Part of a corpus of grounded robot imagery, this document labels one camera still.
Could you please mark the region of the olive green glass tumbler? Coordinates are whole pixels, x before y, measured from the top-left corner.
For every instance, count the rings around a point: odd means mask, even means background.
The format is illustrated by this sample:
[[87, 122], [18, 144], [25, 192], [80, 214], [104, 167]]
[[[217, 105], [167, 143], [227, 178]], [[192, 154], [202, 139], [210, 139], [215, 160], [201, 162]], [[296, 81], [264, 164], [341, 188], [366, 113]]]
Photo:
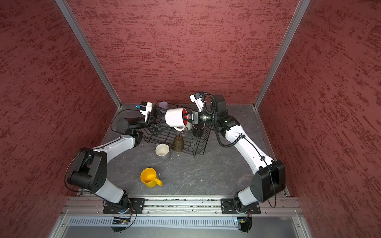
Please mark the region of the olive green glass tumbler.
[[175, 137], [175, 139], [173, 140], [173, 145], [172, 145], [173, 151], [182, 152], [184, 149], [184, 146], [185, 146], [184, 138], [182, 136]]

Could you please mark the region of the black mug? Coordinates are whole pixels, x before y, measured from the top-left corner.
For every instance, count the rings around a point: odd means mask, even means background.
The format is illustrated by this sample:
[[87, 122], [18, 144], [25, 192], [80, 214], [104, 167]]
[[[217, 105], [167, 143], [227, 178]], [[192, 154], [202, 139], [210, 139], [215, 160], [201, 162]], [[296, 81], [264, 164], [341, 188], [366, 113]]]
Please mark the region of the black mug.
[[204, 133], [204, 128], [205, 128], [204, 123], [193, 125], [192, 134], [196, 137], [202, 137]]

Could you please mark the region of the white mug grey outside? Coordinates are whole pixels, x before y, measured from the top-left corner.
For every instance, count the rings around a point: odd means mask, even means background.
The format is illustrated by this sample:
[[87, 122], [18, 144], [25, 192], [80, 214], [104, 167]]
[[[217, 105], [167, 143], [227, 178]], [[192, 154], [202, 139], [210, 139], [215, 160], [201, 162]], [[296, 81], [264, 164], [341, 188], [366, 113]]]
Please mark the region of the white mug grey outside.
[[157, 145], [155, 149], [155, 153], [158, 158], [162, 160], [168, 160], [170, 159], [171, 153], [170, 153], [170, 147], [166, 144], [159, 144]]

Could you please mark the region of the lilac plastic cup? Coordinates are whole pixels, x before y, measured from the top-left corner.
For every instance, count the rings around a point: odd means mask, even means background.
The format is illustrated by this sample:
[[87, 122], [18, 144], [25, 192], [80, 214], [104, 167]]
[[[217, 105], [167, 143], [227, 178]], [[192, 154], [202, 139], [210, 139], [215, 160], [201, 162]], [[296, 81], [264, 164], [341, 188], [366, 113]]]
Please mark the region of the lilac plastic cup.
[[169, 105], [165, 101], [160, 102], [159, 103], [159, 107], [162, 108], [162, 109], [166, 109], [166, 110], [169, 109]]

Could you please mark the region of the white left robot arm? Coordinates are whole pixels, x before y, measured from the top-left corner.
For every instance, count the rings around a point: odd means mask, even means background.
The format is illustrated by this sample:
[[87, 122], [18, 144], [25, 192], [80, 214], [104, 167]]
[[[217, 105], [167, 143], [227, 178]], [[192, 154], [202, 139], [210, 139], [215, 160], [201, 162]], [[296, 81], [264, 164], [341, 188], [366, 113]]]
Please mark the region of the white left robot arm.
[[139, 111], [140, 115], [135, 118], [119, 117], [114, 132], [120, 136], [98, 147], [80, 149], [66, 170], [65, 185], [74, 185], [103, 198], [105, 204], [116, 213], [132, 214], [133, 205], [127, 192], [107, 179], [107, 165], [140, 144], [142, 129], [160, 128], [158, 120], [165, 116], [166, 111], [154, 107], [151, 111]]

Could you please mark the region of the clear plastic cup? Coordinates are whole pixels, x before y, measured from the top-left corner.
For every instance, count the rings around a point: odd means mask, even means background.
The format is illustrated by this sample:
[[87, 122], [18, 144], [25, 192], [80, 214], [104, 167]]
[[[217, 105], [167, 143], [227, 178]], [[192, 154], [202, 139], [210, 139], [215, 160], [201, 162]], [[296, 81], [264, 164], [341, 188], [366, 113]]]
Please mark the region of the clear plastic cup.
[[179, 136], [183, 137], [183, 138], [186, 138], [188, 135], [188, 131], [187, 130], [183, 130], [183, 131], [180, 131], [179, 132]]

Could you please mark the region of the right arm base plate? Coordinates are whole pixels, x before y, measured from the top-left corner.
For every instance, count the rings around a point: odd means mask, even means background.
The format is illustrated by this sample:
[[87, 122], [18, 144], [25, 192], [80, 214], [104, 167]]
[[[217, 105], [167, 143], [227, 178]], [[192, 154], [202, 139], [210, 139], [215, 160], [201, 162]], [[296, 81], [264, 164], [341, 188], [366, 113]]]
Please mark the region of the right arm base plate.
[[258, 202], [251, 203], [250, 205], [243, 205], [238, 198], [222, 198], [221, 211], [222, 214], [240, 214], [240, 215], [259, 215], [261, 209]]

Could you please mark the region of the yellow mug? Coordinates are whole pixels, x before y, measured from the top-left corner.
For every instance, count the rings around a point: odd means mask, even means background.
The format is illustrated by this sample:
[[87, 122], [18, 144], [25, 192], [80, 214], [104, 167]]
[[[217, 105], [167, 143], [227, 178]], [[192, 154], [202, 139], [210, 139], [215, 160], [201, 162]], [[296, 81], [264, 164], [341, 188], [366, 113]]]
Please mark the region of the yellow mug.
[[140, 180], [148, 188], [163, 185], [163, 182], [158, 178], [158, 174], [153, 168], [144, 169], [140, 175]]

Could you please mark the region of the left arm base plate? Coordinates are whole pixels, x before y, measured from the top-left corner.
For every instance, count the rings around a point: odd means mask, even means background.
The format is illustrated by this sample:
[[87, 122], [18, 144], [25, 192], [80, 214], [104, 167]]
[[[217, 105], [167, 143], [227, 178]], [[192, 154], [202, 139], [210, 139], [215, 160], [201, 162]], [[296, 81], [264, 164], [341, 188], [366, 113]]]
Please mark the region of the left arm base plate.
[[131, 212], [141, 214], [144, 208], [145, 199], [144, 198], [130, 198], [130, 203], [126, 209], [117, 208], [114, 203], [103, 202], [103, 214], [117, 214], [117, 215], [128, 215]]

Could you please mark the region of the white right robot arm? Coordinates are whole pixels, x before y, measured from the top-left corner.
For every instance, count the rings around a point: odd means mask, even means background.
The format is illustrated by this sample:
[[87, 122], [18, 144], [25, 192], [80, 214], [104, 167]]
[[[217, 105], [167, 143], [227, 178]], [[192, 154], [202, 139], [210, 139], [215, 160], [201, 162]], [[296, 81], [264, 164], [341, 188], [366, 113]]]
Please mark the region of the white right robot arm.
[[253, 203], [264, 203], [286, 188], [286, 167], [273, 160], [246, 134], [241, 124], [230, 116], [222, 95], [198, 92], [190, 96], [197, 110], [192, 110], [193, 125], [210, 124], [216, 139], [224, 148], [234, 146], [248, 163], [253, 173], [251, 183], [235, 193], [233, 208], [240, 214], [249, 212]]

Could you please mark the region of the white mug red inside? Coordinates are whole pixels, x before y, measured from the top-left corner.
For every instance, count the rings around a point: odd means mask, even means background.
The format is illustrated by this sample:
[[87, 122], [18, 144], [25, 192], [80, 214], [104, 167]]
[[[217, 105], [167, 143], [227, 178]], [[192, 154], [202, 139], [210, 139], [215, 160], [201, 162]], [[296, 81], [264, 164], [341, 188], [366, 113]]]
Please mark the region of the white mug red inside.
[[186, 113], [185, 108], [169, 109], [165, 113], [165, 122], [169, 127], [177, 131], [183, 131], [188, 123], [183, 116]]

